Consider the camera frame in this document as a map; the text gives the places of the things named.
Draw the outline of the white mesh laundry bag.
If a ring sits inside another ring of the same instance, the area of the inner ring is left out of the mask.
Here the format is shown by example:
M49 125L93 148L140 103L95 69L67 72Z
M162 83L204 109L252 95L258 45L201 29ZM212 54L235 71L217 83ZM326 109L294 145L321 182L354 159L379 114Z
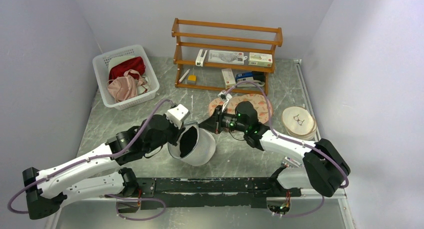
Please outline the white mesh laundry bag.
M172 158L199 167L206 164L215 154L216 141L210 132L192 121L185 125L177 145L168 143L167 148Z

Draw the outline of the black bra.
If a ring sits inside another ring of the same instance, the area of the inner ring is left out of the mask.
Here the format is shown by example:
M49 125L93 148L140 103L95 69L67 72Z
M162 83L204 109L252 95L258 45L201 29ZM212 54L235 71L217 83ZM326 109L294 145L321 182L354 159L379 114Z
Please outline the black bra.
M188 128L180 138L180 157L184 158L192 152L198 142L198 129L195 126Z

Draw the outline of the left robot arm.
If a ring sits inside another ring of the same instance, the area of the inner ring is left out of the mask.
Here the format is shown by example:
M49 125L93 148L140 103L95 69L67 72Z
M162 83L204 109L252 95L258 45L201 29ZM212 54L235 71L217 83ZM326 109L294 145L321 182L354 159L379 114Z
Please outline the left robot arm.
M108 194L134 196L139 183L132 169L124 165L145 158L166 144L176 145L187 116L186 112L172 110L153 114L140 126L117 133L75 159L49 169L25 169L24 213L31 220L38 220L86 198Z

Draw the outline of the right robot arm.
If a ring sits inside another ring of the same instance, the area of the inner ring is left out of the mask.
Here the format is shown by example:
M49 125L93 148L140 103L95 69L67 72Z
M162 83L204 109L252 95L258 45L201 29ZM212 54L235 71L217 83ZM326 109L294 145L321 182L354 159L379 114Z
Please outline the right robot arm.
M199 127L214 134L223 130L242 132L250 147L279 153L301 163L301 167L282 169L276 174L269 186L275 196L282 196L288 189L302 188L314 189L329 198L349 184L351 169L329 140L322 138L314 142L280 134L259 121L257 111L248 101L240 102L234 114L218 105Z

